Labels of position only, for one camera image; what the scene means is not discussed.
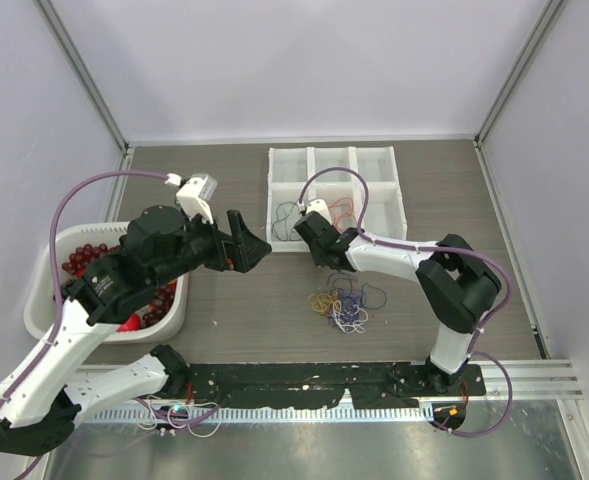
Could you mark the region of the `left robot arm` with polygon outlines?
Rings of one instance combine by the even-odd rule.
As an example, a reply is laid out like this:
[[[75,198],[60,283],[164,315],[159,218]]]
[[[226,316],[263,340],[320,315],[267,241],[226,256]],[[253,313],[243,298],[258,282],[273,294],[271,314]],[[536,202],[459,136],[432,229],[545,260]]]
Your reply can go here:
[[[0,452],[38,457],[103,408],[150,394],[174,399],[185,391],[189,367],[168,345],[87,383],[70,378],[161,287],[200,266],[247,273],[271,252],[239,211],[228,211],[227,218],[231,231],[224,233],[200,216],[150,207],[128,224],[119,251],[89,264],[68,290],[45,356],[36,366],[23,361],[0,383]]]

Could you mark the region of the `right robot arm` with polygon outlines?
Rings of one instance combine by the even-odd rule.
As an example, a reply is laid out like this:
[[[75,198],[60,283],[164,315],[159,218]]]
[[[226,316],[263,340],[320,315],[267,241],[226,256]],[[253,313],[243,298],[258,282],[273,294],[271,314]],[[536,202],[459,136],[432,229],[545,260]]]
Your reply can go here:
[[[439,242],[398,243],[370,237],[356,227],[340,232],[315,211],[301,217],[294,230],[320,267],[382,273],[419,284],[440,322],[425,363],[427,386],[446,395],[460,385],[472,344],[502,291],[486,260],[462,237],[449,234]]]

